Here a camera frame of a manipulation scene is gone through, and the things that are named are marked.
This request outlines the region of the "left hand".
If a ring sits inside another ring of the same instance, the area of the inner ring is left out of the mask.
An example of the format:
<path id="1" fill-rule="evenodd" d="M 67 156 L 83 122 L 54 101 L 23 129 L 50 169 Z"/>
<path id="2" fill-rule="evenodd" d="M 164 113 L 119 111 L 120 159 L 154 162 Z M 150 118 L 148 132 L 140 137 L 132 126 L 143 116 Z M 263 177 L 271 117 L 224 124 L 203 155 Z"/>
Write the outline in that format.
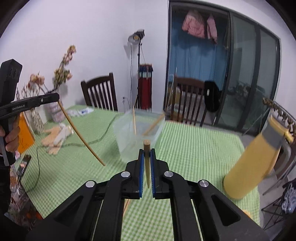
<path id="1" fill-rule="evenodd" d="M 15 152 L 19 146 L 19 127 L 20 116 L 18 115 L 13 123 L 13 129 L 6 136 L 6 151 Z"/>

